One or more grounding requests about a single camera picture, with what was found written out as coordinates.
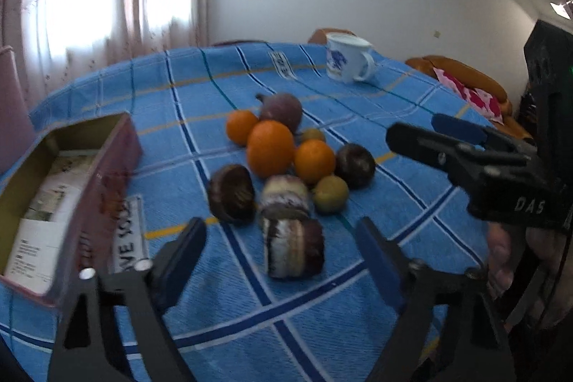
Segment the right hand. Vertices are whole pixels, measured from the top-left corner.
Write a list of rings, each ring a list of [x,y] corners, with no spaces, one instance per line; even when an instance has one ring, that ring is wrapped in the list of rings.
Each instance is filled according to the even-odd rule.
[[[487,290],[506,330],[551,329],[572,313],[572,233],[491,222]]]

